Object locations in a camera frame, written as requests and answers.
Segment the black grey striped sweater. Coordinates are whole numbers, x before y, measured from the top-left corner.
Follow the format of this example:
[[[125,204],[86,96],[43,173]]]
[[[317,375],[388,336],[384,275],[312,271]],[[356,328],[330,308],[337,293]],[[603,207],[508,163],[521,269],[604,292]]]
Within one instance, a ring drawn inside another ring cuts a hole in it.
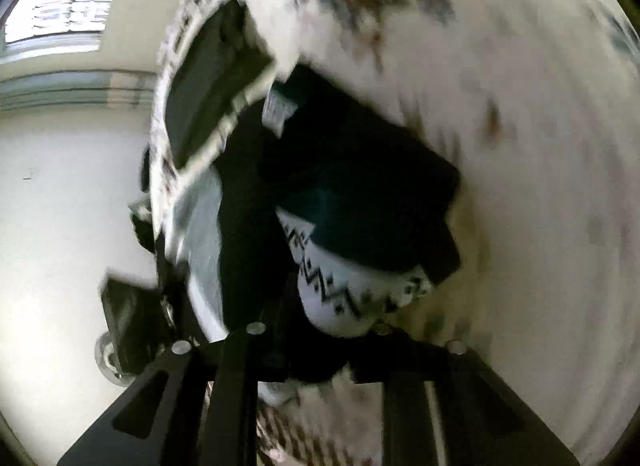
[[[153,135],[168,255],[224,331],[262,322],[300,382],[326,382],[349,342],[459,270],[446,222],[458,170],[305,64],[232,100],[270,59],[228,0],[169,85]]]

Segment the window with blinds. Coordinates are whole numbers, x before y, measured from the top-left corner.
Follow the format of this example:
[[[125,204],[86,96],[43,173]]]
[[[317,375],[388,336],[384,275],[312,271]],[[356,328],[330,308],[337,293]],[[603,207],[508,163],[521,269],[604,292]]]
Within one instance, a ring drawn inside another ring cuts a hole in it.
[[[99,51],[113,0],[17,0],[1,26],[1,62]]]

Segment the floral cream brown blanket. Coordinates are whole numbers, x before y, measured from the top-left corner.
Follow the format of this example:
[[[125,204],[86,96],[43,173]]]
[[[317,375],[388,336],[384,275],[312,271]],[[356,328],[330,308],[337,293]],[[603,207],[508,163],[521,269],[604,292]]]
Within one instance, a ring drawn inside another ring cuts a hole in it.
[[[408,127],[462,175],[449,226],[462,267],[398,313],[413,336],[463,338],[583,465],[620,457],[639,420],[639,10],[631,0],[181,0],[160,51],[151,123],[153,227],[171,257],[219,203],[205,169],[217,119],[179,163],[168,98],[228,3],[273,66],[306,60]]]

